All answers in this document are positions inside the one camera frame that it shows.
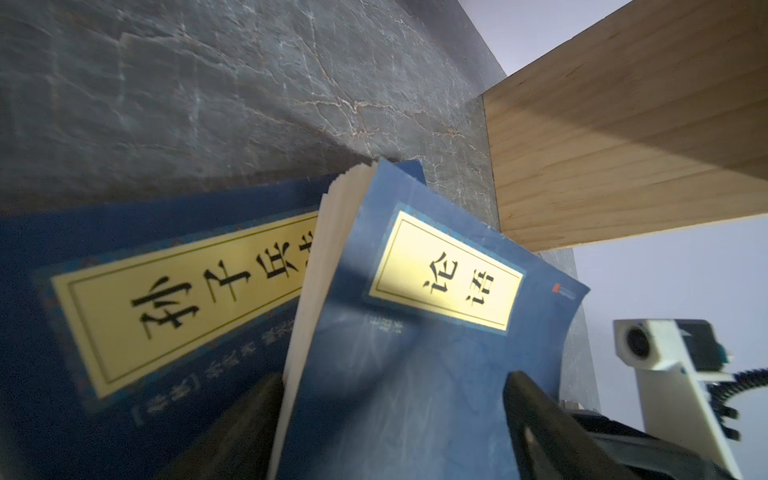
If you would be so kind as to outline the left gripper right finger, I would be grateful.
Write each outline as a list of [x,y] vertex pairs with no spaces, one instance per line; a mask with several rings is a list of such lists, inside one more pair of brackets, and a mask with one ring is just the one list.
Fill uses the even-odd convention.
[[507,375],[503,404],[519,476],[536,477],[526,433],[564,479],[635,479],[614,461],[523,371]]

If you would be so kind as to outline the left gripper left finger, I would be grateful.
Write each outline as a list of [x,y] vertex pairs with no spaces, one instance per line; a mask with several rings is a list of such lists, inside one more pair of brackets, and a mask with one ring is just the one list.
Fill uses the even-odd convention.
[[264,479],[284,385],[270,373],[240,396],[158,479]]

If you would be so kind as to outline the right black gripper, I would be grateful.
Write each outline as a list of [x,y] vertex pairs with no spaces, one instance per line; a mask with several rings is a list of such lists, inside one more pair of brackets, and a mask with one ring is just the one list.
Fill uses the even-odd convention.
[[561,401],[560,407],[606,454],[642,479],[733,479],[727,469],[695,452],[586,410],[576,401]]

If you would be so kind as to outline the blue folder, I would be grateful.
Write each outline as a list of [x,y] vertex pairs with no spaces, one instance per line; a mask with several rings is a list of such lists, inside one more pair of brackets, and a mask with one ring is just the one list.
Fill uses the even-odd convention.
[[1,221],[1,475],[155,479],[285,363],[333,175]]
[[271,479],[516,479],[503,406],[560,388],[588,288],[386,160],[322,198]]

